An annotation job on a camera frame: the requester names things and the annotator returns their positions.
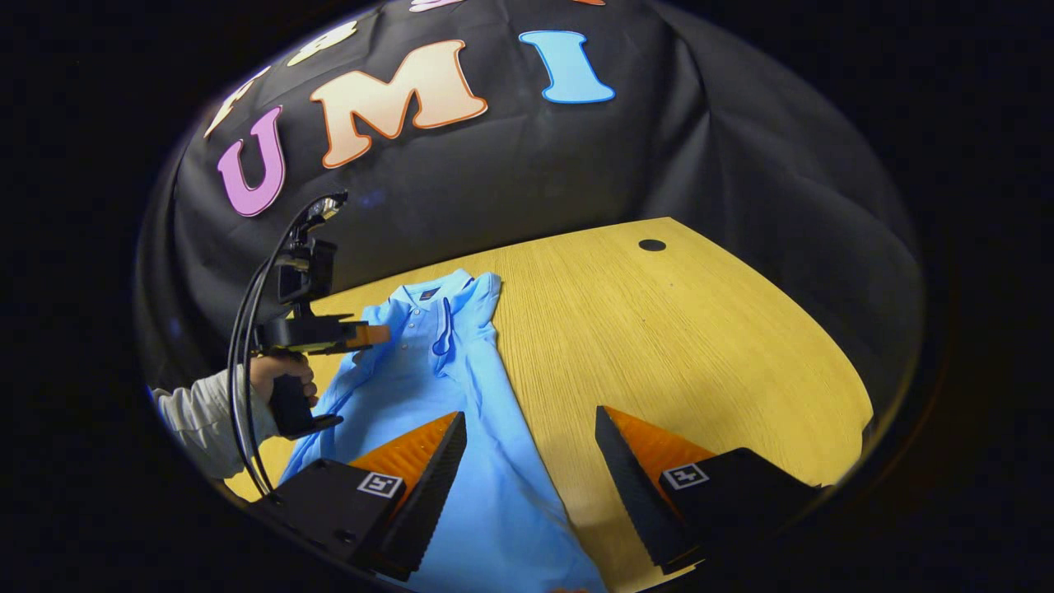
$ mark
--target shirt collar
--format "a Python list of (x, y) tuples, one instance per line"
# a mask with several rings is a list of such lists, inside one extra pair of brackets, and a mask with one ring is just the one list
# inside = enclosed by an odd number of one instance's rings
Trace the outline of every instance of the shirt collar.
[[(472, 280), (472, 274), (458, 268), (451, 274), (438, 277), (421, 283), (407, 283), (399, 286), (392, 294), (392, 299), (408, 303), (414, 308), (431, 311), (433, 303), (442, 303), (444, 298), (451, 299), (452, 296)], [(422, 294), (430, 290), (435, 292), (426, 301), (421, 301)]]

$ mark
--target hand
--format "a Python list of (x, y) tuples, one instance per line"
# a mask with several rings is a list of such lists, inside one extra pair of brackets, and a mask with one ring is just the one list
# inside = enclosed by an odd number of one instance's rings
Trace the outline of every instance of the hand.
[(249, 367), (249, 382), (252, 383), (253, 391), (264, 400), (264, 403), (271, 403), (274, 380), (282, 375), (292, 375), (300, 379), (300, 384), (304, 386), (304, 397), (308, 398), (308, 406), (314, 408), (318, 403), (318, 398), (315, 397), (318, 388), (312, 382), (315, 379), (315, 373), (308, 367), (308, 358), (304, 355), (259, 357), (253, 359)]

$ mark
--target black fabric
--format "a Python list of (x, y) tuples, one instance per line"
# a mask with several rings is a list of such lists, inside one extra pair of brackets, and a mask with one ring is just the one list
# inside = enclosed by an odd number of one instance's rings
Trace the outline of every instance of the black fabric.
[[(889, 408), (921, 338), (915, 239), (864, 138), (804, 81), (658, 3), (467, 0), (421, 14), (408, 6), (359, 15), (355, 35), (294, 67), (285, 62), (296, 47), (277, 54), (204, 140), (222, 97), (207, 110), (173, 182), (151, 198), (140, 245), (138, 319), (158, 387), (222, 368), (252, 270), (307, 201), (347, 187), (349, 206), (317, 233), (339, 246), (334, 291), (502, 244), (672, 216), (786, 292), (845, 352), (876, 416)], [(534, 29), (585, 35), (614, 99), (545, 100), (545, 65), (518, 39)], [(418, 130), (413, 99), (397, 138), (357, 122), (373, 146), (325, 169), (325, 119), (311, 92), (354, 70), (390, 80), (409, 52), (446, 39), (466, 42), (462, 68), (487, 113)], [(241, 73), (232, 90), (264, 65)], [(256, 184), (262, 165), (249, 129), (275, 104), (284, 105), (285, 186), (246, 218), (229, 202), (216, 162), (245, 139), (246, 179)], [(266, 292), (265, 319), (281, 313), (274, 293)]]

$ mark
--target letter m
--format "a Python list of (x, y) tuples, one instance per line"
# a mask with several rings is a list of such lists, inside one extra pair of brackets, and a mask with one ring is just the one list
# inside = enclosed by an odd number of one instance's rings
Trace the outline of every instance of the letter m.
[(414, 95), (421, 105), (416, 127), (438, 127), (487, 111), (487, 101), (472, 95), (462, 74), (457, 54), (464, 46), (454, 39), (417, 47), (388, 83), (354, 71), (315, 88), (311, 100), (323, 104), (329, 135), (323, 164), (335, 169), (370, 150), (370, 137), (355, 130), (355, 115), (386, 138), (398, 137)]

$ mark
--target wooden table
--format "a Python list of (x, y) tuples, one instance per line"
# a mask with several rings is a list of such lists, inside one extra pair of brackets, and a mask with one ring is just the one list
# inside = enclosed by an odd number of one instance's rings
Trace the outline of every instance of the wooden table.
[[(662, 251), (639, 241), (660, 239)], [(671, 218), (590, 229), (427, 265), (333, 294), (319, 315), (362, 313), (401, 284), (494, 272), (497, 349), (542, 460), (613, 592), (651, 566), (593, 440), (607, 404), (723, 453), (747, 447), (809, 485), (858, 460), (872, 408), (835, 342), (783, 292)], [(341, 356), (312, 358), (325, 389)], [(293, 443), (261, 447), (276, 480)], [(228, 486), (258, 497), (245, 473)]]

